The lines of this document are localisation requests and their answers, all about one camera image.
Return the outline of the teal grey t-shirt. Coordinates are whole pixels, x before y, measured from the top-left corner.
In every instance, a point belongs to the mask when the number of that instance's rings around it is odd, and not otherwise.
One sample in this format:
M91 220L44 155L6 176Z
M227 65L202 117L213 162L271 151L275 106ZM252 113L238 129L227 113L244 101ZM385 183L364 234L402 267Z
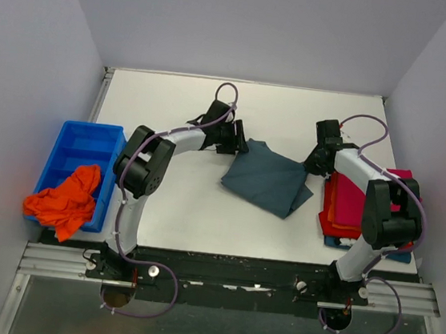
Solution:
M250 139L248 152L235 157L221 184L247 202L286 219L313 193L303 164L275 153L266 142Z

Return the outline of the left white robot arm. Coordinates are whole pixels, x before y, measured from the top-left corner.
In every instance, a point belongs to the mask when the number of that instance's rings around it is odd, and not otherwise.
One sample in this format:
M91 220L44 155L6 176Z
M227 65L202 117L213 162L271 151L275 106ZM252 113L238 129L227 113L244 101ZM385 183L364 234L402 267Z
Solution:
M115 161L113 172L122 198L115 217L105 270L115 280L126 279L132 260L126 256L137 247L137 233L144 205L163 183L171 160L180 154L207 148L218 154L248 152L243 122L236 119L236 103L216 99L206 113L184 126L155 132L147 126L135 129Z

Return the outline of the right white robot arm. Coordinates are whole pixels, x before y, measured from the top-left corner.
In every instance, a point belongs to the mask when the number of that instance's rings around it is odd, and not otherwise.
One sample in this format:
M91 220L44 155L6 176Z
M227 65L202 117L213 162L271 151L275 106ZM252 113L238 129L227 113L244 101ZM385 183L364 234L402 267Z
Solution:
M365 194L361 235L350 250L334 262L336 275L323 280L323 295L339 302L351 294L353 282L364 281L368 273L388 255L416 249L426 233L426 213L419 183L402 179L379 167L364 155L364 149L388 137L388 126L376 119L384 133L358 147L341 136L344 122L323 120L316 124L316 142L305 159L310 175L342 174Z

